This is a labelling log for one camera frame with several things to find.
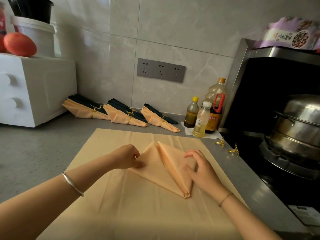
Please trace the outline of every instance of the stove label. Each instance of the stove label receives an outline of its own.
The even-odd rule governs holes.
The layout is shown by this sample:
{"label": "stove label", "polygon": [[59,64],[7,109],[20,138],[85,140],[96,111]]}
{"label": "stove label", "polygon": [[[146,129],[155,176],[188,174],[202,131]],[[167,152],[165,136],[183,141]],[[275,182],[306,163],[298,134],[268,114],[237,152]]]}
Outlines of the stove label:
{"label": "stove label", "polygon": [[320,226],[320,213],[313,207],[288,205],[300,221],[307,226]]}

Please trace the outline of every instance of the peach napkin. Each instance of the peach napkin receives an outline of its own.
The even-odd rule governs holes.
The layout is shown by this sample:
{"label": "peach napkin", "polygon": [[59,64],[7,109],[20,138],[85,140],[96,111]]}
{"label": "peach napkin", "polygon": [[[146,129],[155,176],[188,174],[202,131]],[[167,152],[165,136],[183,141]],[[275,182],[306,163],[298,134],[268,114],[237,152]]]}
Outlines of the peach napkin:
{"label": "peach napkin", "polygon": [[146,127],[148,124],[136,118],[129,116],[128,114],[115,109],[110,104],[105,104],[103,106],[104,110],[108,113],[111,122],[119,123],[119,124],[129,124],[129,125],[137,125],[141,127]]}
{"label": "peach napkin", "polygon": [[188,164],[195,170],[197,162],[194,158],[184,158],[185,153],[179,149],[158,141],[152,142],[138,157],[146,163],[146,167],[129,170],[146,178],[183,198],[191,195],[192,179],[183,169]]}
{"label": "peach napkin", "polygon": [[107,114],[96,111],[95,108],[91,109],[82,104],[79,104],[71,99],[66,99],[63,104],[67,110],[69,110],[77,118],[94,118],[101,120],[110,120]]}
{"label": "peach napkin", "polygon": [[153,113],[150,109],[146,106],[142,107],[141,113],[146,118],[149,124],[160,126],[172,132],[180,132],[180,130],[173,126],[172,124],[168,123],[164,118],[159,117],[157,114]]}

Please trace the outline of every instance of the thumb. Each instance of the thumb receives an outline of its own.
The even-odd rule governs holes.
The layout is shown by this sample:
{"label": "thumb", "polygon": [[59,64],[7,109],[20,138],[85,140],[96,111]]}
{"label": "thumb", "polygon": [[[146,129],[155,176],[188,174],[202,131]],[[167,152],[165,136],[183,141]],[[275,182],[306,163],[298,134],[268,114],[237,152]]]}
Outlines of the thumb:
{"label": "thumb", "polygon": [[143,168],[143,167],[145,167],[146,165],[147,165],[147,164],[146,164],[145,162],[143,162],[143,161],[135,160],[133,167],[134,167],[134,168]]}
{"label": "thumb", "polygon": [[189,176],[191,177],[191,179],[192,179],[193,181],[195,181],[196,176],[197,176],[197,173],[196,173],[194,170],[192,170],[192,169],[189,167],[188,164],[185,164],[185,165],[183,166],[183,169],[189,174]]}

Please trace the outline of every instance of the white bucket lid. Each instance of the white bucket lid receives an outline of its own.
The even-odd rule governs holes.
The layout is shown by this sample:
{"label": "white bucket lid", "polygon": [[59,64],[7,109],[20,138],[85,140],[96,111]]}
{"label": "white bucket lid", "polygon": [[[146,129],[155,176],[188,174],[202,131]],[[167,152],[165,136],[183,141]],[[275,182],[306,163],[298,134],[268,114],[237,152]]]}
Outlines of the white bucket lid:
{"label": "white bucket lid", "polygon": [[31,18],[11,16],[11,24],[56,33],[52,25]]}

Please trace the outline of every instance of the black stovetop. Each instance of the black stovetop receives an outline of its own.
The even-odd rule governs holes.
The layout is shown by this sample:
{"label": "black stovetop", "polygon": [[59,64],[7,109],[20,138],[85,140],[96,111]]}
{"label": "black stovetop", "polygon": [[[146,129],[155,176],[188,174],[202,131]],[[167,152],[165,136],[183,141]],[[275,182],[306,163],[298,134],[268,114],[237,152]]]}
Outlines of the black stovetop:
{"label": "black stovetop", "polygon": [[310,206],[320,212],[320,180],[310,180],[289,173],[268,160],[259,150],[261,138],[244,135],[222,134],[239,156],[266,183],[285,205]]}

